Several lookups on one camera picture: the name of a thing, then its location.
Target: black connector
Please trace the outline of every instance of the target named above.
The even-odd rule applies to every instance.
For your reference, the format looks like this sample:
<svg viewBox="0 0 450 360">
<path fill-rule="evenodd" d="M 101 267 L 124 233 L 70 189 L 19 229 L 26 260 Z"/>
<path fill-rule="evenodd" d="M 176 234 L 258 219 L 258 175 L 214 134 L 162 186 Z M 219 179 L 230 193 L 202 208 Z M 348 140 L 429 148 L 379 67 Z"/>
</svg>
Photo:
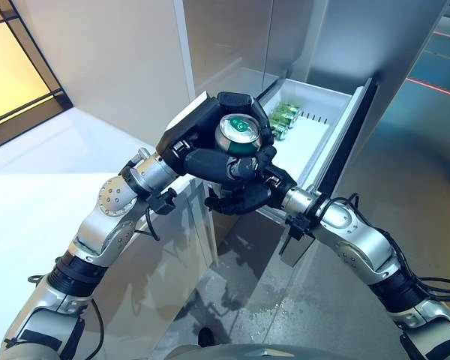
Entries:
<svg viewBox="0 0 450 360">
<path fill-rule="evenodd" d="M 93 265 L 68 251 L 47 275 L 48 283 L 58 291 L 72 296 L 90 296 L 108 268 Z"/>
</svg>

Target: white cabinet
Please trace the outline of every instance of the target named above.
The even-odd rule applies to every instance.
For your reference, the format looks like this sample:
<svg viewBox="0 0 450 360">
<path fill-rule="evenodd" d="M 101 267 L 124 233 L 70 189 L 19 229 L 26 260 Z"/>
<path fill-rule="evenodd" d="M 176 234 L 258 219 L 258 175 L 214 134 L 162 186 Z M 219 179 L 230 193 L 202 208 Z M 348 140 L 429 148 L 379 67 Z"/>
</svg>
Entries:
<svg viewBox="0 0 450 360">
<path fill-rule="evenodd" d="M 33 291 L 27 277 L 52 270 L 94 208 L 102 184 L 140 146 L 153 151 L 70 109 L 0 147 L 0 344 Z M 166 217 L 152 214 L 162 240 L 136 234 L 95 291 L 106 329 L 97 359 L 147 356 L 216 254 L 210 214 L 202 206 L 203 183 L 185 176 L 172 187 L 177 209 Z M 92 309 L 85 321 L 78 359 L 98 342 Z"/>
</svg>

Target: can lid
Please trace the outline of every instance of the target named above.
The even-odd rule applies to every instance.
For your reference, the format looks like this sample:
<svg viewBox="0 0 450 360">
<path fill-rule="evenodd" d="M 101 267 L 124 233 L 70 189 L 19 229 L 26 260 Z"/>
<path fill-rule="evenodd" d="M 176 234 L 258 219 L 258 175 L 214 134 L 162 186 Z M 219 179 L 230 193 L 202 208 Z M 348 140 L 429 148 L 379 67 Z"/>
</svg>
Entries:
<svg viewBox="0 0 450 360">
<path fill-rule="evenodd" d="M 252 143 L 260 136 L 255 118 L 245 114 L 229 114 L 220 120 L 220 131 L 230 141 Z"/>
</svg>

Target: window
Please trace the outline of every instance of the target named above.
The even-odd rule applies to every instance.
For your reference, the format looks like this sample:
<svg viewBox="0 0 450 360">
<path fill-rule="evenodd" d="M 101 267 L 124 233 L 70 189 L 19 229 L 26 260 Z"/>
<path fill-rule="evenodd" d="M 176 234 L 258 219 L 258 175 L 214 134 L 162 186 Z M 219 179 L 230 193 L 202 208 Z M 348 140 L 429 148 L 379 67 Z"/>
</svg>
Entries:
<svg viewBox="0 0 450 360">
<path fill-rule="evenodd" d="M 0 145 L 71 107 L 17 10 L 0 0 Z"/>
</svg>

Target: green label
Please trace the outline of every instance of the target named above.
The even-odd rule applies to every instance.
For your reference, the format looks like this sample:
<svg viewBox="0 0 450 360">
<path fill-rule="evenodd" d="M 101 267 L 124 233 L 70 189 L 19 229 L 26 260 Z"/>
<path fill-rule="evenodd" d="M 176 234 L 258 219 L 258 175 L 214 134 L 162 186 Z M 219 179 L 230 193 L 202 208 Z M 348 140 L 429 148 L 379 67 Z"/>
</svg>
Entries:
<svg viewBox="0 0 450 360">
<path fill-rule="evenodd" d="M 248 130 L 248 124 L 238 116 L 231 118 L 230 124 L 233 126 L 234 129 L 240 131 L 241 133 Z"/>
</svg>

